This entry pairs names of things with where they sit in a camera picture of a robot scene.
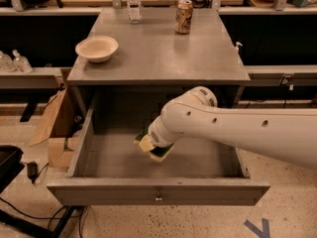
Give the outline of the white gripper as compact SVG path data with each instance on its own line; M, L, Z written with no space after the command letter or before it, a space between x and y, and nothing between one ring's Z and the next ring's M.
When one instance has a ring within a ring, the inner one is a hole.
M157 147L167 147L175 143L180 135L171 132L165 127L162 122L161 117L157 117L149 126L148 133L150 136L145 136L142 138L139 147L143 152L149 152Z

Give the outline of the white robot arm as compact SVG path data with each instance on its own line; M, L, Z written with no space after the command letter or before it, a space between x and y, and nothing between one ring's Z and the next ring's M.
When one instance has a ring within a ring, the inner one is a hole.
M316 109L219 108L214 93L197 86L168 101L134 143L161 162L182 137L209 139L317 170Z

